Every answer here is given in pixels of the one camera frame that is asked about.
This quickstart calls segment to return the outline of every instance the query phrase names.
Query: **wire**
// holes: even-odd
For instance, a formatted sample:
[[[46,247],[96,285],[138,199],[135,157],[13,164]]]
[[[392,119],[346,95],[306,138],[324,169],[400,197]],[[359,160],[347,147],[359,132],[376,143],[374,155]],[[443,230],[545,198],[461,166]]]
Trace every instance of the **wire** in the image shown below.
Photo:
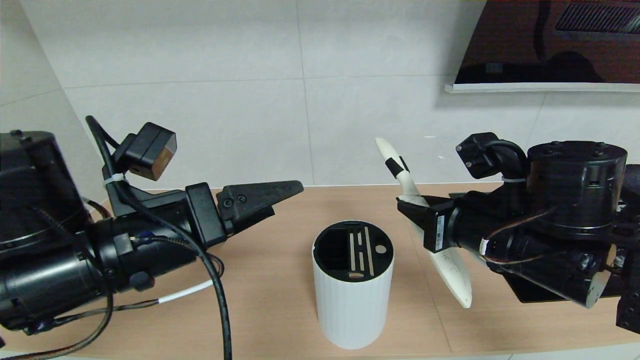
[[[516,227],[516,226],[520,226],[523,224],[526,224],[528,222],[532,222],[533,220],[536,220],[539,217],[543,217],[545,215],[551,214],[554,210],[556,210],[556,207],[553,206],[550,209],[544,210],[540,213],[536,213],[533,215],[527,215],[526,217],[522,217],[522,218],[518,218],[506,225],[503,225],[501,227],[499,227],[498,229],[492,231],[489,235],[485,236],[484,239],[485,240],[491,240],[491,238],[493,238],[494,236],[498,235],[499,233],[505,231],[506,229],[511,229],[512,227]]]
[[[113,163],[113,159],[111,158],[111,154],[109,153],[109,149],[105,143],[103,132],[104,130],[100,127],[100,124],[95,120],[93,116],[87,116],[86,122],[89,126],[89,129],[92,132],[92,135],[98,145],[98,150],[100,151],[100,155],[104,160],[105,167],[107,169],[107,173],[109,177],[112,177],[113,174],[116,173],[115,165]],[[227,307],[227,299],[225,298],[225,291],[222,287],[222,283],[220,282],[220,276],[216,271],[213,262],[207,255],[207,252],[202,248],[202,246],[195,240],[193,237],[185,231],[183,228],[172,224],[171,222],[153,214],[149,209],[147,209],[138,199],[136,199],[131,193],[129,189],[122,184],[122,181],[115,181],[112,183],[114,189],[120,200],[125,204],[129,205],[133,209],[135,209],[138,213],[145,215],[150,220],[166,227],[167,229],[173,231],[175,234],[186,240],[189,245],[196,251],[202,263],[204,264],[209,276],[211,276],[211,281],[213,284],[213,288],[216,290],[216,296],[218,298],[218,307],[220,309],[220,318],[222,324],[222,336],[223,336],[223,352],[224,359],[231,360],[232,359],[232,349],[231,349],[231,324],[229,320],[229,310]]]
[[[520,226],[523,224],[526,224],[528,222],[532,222],[533,220],[536,220],[537,218],[543,217],[545,215],[548,215],[550,213],[552,213],[554,210],[556,210],[556,207],[553,206],[549,209],[546,209],[540,213],[536,213],[533,215],[527,215],[525,217],[522,218],[518,218],[506,225],[503,225],[501,227],[499,227],[498,229],[492,231],[489,235],[485,236],[483,238],[483,241],[488,241],[491,240],[491,238],[493,238],[494,236],[498,235],[499,233],[507,230],[507,229],[511,229],[512,227],[516,227],[516,226]],[[533,256],[531,258],[525,258],[525,259],[518,259],[518,260],[503,260],[503,259],[496,259],[496,258],[490,258],[488,256],[485,256],[484,254],[481,254],[481,257],[488,263],[494,263],[494,264],[499,264],[499,265],[514,265],[514,264],[520,264],[520,263],[528,263],[530,261],[534,261],[534,260],[538,260],[541,258],[544,258],[545,256],[551,256],[551,255],[556,255],[556,254],[561,254],[562,252],[553,252],[553,253],[548,253],[548,254],[539,254],[536,256]]]
[[[529,173],[529,159],[527,159],[527,155],[524,153],[521,147],[518,146],[515,142],[510,142],[509,140],[492,140],[486,144],[484,144],[485,149],[489,149],[494,146],[502,146],[507,149],[513,150],[518,156],[520,160],[520,164],[522,166],[522,172],[524,173],[524,177]]]
[[[59,232],[64,238],[71,240],[74,243],[78,243],[77,239],[70,234],[57,220],[51,217],[46,211],[38,208],[33,208],[33,210],[38,213],[43,220],[45,220],[51,227],[53,227],[57,232]],[[89,252],[89,250],[83,245],[80,245],[79,248],[83,252],[85,258],[91,263],[91,265],[95,268],[95,270],[99,273],[100,278],[104,280],[102,267],[99,266],[95,257]],[[106,284],[106,281],[102,282],[103,291],[107,297],[107,307],[104,312],[104,317],[102,321],[98,325],[98,327],[87,336],[84,340],[78,341],[77,343],[59,348],[56,350],[49,350],[43,352],[34,352],[32,354],[24,354],[18,356],[6,357],[4,360],[47,360],[53,359],[55,357],[69,355],[73,352],[76,352],[84,347],[87,347],[89,344],[93,343],[104,331],[104,329],[109,325],[109,321],[111,321],[111,315],[113,314],[113,292]]]
[[[109,213],[109,210],[107,210],[104,206],[98,204],[97,202],[95,202],[95,201],[93,201],[91,199],[87,199],[84,196],[82,196],[82,201],[83,201],[83,203],[91,206],[93,209],[98,211],[98,213],[100,214],[100,216],[102,216],[102,218],[110,218],[111,217],[111,213]]]
[[[522,260],[513,260],[513,261],[500,261],[498,259],[489,258],[487,256],[483,256],[483,259],[487,263],[494,263],[494,264],[498,264],[498,265],[514,265],[514,264],[528,263],[530,261],[538,260],[538,259],[544,258],[547,255],[550,255],[550,254],[541,254],[541,255],[534,256],[532,258],[527,258],[527,259],[522,259]]]
[[[169,238],[167,236],[148,236],[144,238],[134,238],[133,246],[139,247],[151,241],[164,241],[168,243],[174,243],[177,245],[181,245],[189,250],[195,251],[187,241],[180,238]],[[224,262],[222,262],[222,259],[220,259],[218,256],[215,256],[214,254],[207,253],[207,255],[209,256],[209,259],[211,259],[211,261],[216,263],[216,265],[218,266],[218,275],[222,277],[222,275],[225,273],[225,264]]]
[[[141,302],[136,302],[133,304],[127,304],[127,305],[120,305],[120,306],[114,306],[113,307],[113,312],[116,311],[125,311],[125,310],[134,310],[134,309],[145,309],[146,307],[152,307],[155,305],[158,305],[158,299],[153,299],[153,300],[145,300],[145,301],[141,301]],[[53,321],[53,327],[59,327],[65,324],[68,324],[70,322],[76,321],[76,320],[80,320],[89,316],[93,316],[93,315],[99,315],[99,314],[104,314],[108,309],[106,307],[102,307],[99,309],[92,309],[92,310],[88,310],[82,313],[78,313],[78,314],[74,314],[74,315],[67,315],[67,316],[63,316],[61,318],[57,318]]]
[[[185,247],[187,247],[189,250],[193,250],[188,244],[186,244],[186,241],[182,240],[182,239],[178,239],[178,238],[167,238],[165,236],[155,236],[155,237],[151,237],[151,238],[136,238],[136,240],[144,240],[144,241],[167,241],[170,243],[179,243],[180,245],[183,245]],[[142,243],[140,241],[134,242],[134,246],[140,246],[142,245]],[[222,260],[220,258],[218,258],[217,256],[215,256],[214,254],[210,254],[208,253],[209,258],[214,261],[217,266],[218,266],[218,275],[220,277],[222,277],[222,275],[225,273],[225,264],[222,262]],[[113,311],[125,311],[125,310],[135,310],[135,309],[145,309],[147,307],[152,307],[155,305],[160,305],[163,304],[165,302],[169,302],[175,299],[179,299],[181,297],[184,297],[186,295],[192,294],[194,292],[206,289],[208,287],[210,287],[211,285],[213,285],[213,282],[211,280],[209,281],[205,281],[203,283],[197,284],[195,286],[192,286],[190,288],[187,288],[185,290],[181,290],[169,295],[165,295],[163,297],[159,297],[158,299],[152,299],[152,300],[145,300],[145,301],[141,301],[141,302],[136,302],[133,304],[128,304],[128,305],[120,305],[120,306],[115,306],[113,308]],[[66,325],[70,322],[76,321],[76,320],[80,320],[82,318],[86,318],[89,316],[94,316],[94,315],[99,315],[102,314],[104,312],[106,312],[106,308],[102,307],[100,309],[92,309],[92,310],[88,310],[85,311],[83,313],[78,313],[78,314],[74,314],[74,315],[68,315],[68,316],[63,316],[61,318],[57,318],[54,319],[53,322],[53,329],[62,325]]]

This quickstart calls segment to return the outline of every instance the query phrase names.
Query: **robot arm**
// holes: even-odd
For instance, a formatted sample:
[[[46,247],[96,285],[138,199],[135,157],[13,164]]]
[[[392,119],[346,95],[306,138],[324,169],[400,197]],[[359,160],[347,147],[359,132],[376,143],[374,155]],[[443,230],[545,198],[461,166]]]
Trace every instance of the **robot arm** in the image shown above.
[[[455,199],[423,196],[428,207],[398,198],[398,210],[424,231],[425,249],[477,255],[522,302],[590,308],[620,296],[616,325],[640,333],[640,165],[625,167],[624,149],[550,142],[525,155],[481,133],[456,151],[474,178],[500,172],[504,183]]]
[[[156,277],[193,262],[196,253],[208,260],[212,284],[217,281],[221,293],[219,274],[212,274],[204,250],[274,215],[272,205],[303,191],[299,181],[232,185],[216,194],[217,204],[207,183],[147,193],[129,185],[124,174],[157,180],[177,150],[175,133],[146,123],[117,143],[93,117],[87,123],[103,146],[103,176],[114,211],[96,223],[52,133],[0,134],[0,324],[9,330],[38,334],[63,325],[59,315],[91,301],[107,297],[113,305],[113,293],[149,289]],[[109,314],[104,326],[112,311],[113,306],[97,312]],[[222,322],[228,324],[228,316]],[[89,343],[36,358],[62,356]]]

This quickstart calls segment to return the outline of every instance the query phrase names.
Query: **cable tie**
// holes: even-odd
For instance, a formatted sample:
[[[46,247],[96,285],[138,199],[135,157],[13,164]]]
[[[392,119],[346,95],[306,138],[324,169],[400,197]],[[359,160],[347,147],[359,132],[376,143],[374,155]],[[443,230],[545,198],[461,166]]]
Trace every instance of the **cable tie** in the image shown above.
[[[119,172],[117,174],[113,174],[113,176],[111,176],[109,179],[105,179],[102,184],[106,188],[108,184],[111,184],[114,181],[124,181],[127,184],[129,183],[129,181],[124,177],[124,174]]]

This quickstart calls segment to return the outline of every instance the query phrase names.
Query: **metal slot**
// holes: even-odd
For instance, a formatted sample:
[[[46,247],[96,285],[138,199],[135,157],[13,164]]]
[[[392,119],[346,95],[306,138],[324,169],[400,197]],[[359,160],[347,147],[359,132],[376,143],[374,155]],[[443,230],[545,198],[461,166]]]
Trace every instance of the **metal slot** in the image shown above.
[[[373,258],[371,256],[371,240],[369,239],[369,227],[367,226],[364,227],[364,238],[365,238],[365,241],[367,242],[367,255],[369,257],[369,273],[371,274],[371,276],[374,276]]]

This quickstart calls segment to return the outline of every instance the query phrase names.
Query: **wall tile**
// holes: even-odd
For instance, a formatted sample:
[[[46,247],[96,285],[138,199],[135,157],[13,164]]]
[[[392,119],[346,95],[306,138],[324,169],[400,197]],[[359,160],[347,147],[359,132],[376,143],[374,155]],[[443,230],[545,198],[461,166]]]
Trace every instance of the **wall tile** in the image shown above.
[[[177,134],[178,151],[143,189],[300,180],[312,184],[302,80],[222,81],[67,89],[77,116],[93,115],[118,141],[151,121]]]
[[[457,74],[484,1],[298,1],[305,77]]]
[[[18,0],[3,0],[0,15],[0,105],[60,88]]]
[[[107,198],[102,188],[102,162],[63,90],[2,105],[0,119],[2,133],[12,129],[52,132],[80,194],[97,202]]]
[[[533,354],[515,354],[510,360],[637,360],[638,357],[640,357],[640,343]]]
[[[553,140],[611,143],[640,163],[640,94],[549,93],[527,146]]]
[[[395,183],[378,154],[376,137],[394,145],[420,183],[475,181],[455,151],[473,133],[491,131],[526,143],[544,94],[451,95],[442,90],[445,80],[306,80],[316,184]]]
[[[64,88],[302,74],[293,0],[23,4]]]

